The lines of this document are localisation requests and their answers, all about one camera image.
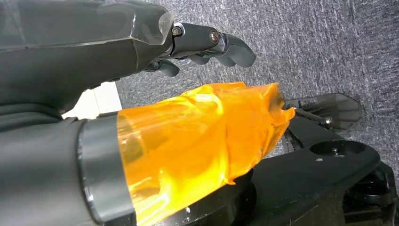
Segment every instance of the orange plastic wrap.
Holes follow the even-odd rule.
[[[118,139],[137,224],[150,226],[247,173],[295,111],[278,84],[209,84],[122,110]]]

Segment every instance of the white object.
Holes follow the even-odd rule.
[[[83,92],[75,107],[63,114],[63,118],[95,119],[100,113],[120,110],[122,110],[122,105],[115,82],[104,82],[95,89]]]

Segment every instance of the round hole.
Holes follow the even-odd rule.
[[[331,140],[320,142],[312,147],[310,151],[315,154],[331,157],[345,157],[348,155],[359,154],[366,149],[366,145],[350,140]]]

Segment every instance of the cylindrical object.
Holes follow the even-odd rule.
[[[78,159],[86,199],[97,222],[134,212],[118,147],[116,116],[83,126]]]
[[[152,225],[247,173],[293,118],[283,104],[276,83],[237,82],[120,111],[119,146],[138,225]]]

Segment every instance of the silver band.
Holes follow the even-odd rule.
[[[83,126],[78,159],[86,200],[98,222],[134,212],[119,151],[116,116],[90,120]]]

